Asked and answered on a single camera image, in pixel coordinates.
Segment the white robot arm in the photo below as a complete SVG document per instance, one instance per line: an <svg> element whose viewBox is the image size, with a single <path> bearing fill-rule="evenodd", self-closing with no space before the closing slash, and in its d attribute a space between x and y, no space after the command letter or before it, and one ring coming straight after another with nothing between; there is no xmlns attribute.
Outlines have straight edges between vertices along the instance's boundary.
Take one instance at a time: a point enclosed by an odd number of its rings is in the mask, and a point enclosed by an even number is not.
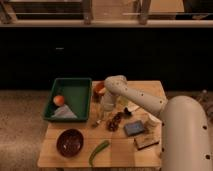
<svg viewBox="0 0 213 171"><path fill-rule="evenodd" d="M169 100L128 86L123 75L104 80L104 111L112 111L118 96L142 107L162 122L161 171L213 171L213 156L205 110L184 95Z"/></svg>

